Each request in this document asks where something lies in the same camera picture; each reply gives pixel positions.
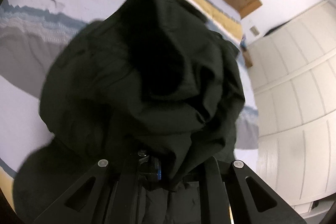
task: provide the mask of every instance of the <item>black fabric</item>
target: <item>black fabric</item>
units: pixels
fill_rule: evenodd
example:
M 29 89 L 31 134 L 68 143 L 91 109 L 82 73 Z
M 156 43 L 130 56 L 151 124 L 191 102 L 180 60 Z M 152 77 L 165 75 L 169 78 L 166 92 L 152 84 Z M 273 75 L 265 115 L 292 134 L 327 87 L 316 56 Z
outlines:
M 162 162 L 162 186 L 175 191 L 210 156 L 234 159 L 244 105 L 238 49 L 190 9 L 180 0 L 127 0 L 60 54 L 40 102 L 55 140 L 14 180 L 23 220 L 31 223 L 99 159 L 120 172 L 127 155 L 146 148 Z

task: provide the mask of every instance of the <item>crumpled black clothing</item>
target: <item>crumpled black clothing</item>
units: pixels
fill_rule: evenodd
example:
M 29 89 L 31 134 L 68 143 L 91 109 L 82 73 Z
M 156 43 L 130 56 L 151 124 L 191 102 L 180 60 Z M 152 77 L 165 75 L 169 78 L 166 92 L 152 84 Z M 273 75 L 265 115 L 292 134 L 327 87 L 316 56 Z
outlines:
M 125 157 L 143 148 L 161 160 L 168 190 L 214 154 L 232 161 L 235 121 L 245 100 L 237 53 L 181 0 L 127 0 L 105 21 L 88 25 L 44 83 L 40 116 L 55 140 L 20 169 L 14 181 L 18 214 L 27 214 L 27 196 L 39 212 L 47 208 L 89 163 L 107 159 L 120 172 Z M 66 186 L 53 180 L 58 187 L 46 186 L 40 200 L 33 192 L 39 180 L 62 173 L 58 146 L 80 168 L 71 172 L 71 163 L 62 159 L 72 178 L 64 180 Z M 59 168 L 41 170 L 39 160 Z

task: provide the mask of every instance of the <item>metal screw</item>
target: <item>metal screw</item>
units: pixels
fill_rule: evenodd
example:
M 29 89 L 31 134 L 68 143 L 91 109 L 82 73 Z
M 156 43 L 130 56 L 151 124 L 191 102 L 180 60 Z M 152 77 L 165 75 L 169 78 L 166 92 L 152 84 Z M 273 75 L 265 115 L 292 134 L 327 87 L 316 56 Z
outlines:
M 233 165 L 234 165 L 234 167 L 237 167 L 237 168 L 243 168 L 244 163 L 241 160 L 235 160 L 233 162 Z
M 109 164 L 108 160 L 100 160 L 98 161 L 98 166 L 99 167 L 106 167 Z
M 146 150 L 139 150 L 138 155 L 140 157 L 145 157 L 145 156 L 147 156 L 147 151 Z

